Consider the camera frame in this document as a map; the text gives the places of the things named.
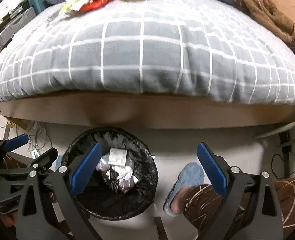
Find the white power strip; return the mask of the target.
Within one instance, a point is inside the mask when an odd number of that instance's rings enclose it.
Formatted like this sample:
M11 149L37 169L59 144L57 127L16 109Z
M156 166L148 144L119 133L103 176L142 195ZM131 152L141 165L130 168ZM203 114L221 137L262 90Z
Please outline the white power strip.
M33 149L30 153L34 159L37 159L41 156L41 152L39 151L39 149Z

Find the grey hard suitcase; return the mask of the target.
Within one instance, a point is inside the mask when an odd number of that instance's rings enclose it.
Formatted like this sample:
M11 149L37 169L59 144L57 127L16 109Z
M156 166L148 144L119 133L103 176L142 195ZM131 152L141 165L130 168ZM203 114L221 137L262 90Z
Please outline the grey hard suitcase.
M0 31L0 52L9 44L15 33L36 17L33 7L16 16Z

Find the yellow white snack bag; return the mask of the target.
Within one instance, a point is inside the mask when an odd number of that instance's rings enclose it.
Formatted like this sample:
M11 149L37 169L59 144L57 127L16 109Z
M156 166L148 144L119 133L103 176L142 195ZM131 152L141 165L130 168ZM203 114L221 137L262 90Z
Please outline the yellow white snack bag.
M65 0L60 12L70 13L74 11L80 11L84 5L92 3L94 0Z

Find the right light blue slipper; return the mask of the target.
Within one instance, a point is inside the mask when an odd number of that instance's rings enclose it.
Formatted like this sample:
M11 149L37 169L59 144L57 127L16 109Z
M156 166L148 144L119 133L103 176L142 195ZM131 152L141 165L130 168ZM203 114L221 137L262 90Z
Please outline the right light blue slipper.
M183 202L191 191L204 182L204 171L198 163L188 163L177 177L173 188L169 192L163 206L163 211L176 217L183 212Z

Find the brown fleece garment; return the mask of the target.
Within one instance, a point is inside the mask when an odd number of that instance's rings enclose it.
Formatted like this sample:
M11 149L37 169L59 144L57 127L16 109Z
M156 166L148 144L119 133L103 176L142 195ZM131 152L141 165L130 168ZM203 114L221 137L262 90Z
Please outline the brown fleece garment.
M275 34L295 54L294 22L272 0L236 0L235 6Z

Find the white cardboard box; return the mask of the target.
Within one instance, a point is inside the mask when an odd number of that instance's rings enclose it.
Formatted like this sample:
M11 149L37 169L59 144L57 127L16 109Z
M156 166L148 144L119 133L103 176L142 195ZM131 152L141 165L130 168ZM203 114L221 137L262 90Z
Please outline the white cardboard box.
M126 166L127 150L111 148L109 152L108 164L116 166Z

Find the teal suitcase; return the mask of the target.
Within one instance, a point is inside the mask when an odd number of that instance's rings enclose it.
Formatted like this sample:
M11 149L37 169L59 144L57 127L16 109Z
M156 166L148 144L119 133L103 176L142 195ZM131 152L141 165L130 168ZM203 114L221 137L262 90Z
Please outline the teal suitcase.
M34 8L36 15L39 15L41 12L51 6L51 4L45 0L28 0L28 3L30 7Z

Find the grey checked mattress sheet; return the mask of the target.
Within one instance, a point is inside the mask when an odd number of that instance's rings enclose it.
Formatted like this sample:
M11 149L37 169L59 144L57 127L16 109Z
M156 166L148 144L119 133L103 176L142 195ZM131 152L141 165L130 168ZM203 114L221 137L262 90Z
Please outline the grey checked mattress sheet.
M49 7L0 53L0 102L63 90L205 96L295 105L295 55L217 0L114 0Z

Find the silver foil snack wrapper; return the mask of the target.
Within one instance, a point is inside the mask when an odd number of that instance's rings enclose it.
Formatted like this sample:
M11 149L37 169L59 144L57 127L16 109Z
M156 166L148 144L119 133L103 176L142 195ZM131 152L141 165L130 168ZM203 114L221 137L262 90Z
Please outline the silver foil snack wrapper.
M108 154L104 155L96 166L96 170L102 172L104 181L113 192L120 190L126 193L138 182L134 176L134 160L127 157L126 166L116 166L109 165L108 158Z

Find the black-lined round trash bin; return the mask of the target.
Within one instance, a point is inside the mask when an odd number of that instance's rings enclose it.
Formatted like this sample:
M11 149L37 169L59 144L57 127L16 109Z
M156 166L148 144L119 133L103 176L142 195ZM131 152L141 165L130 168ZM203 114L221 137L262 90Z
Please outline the black-lined round trash bin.
M140 215L153 204L158 184L158 171L148 147L121 128L94 128L70 144L62 165L70 165L96 144L102 147L102 157L84 191L76 196L77 202L84 211L104 220Z

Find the wooden bed frame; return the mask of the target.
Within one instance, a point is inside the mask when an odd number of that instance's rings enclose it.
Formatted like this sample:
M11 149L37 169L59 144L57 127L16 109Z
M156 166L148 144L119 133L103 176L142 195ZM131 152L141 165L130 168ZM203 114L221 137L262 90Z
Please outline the wooden bed frame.
M4 116L73 125L192 129L295 120L295 105L243 104L205 96L63 90L0 102Z

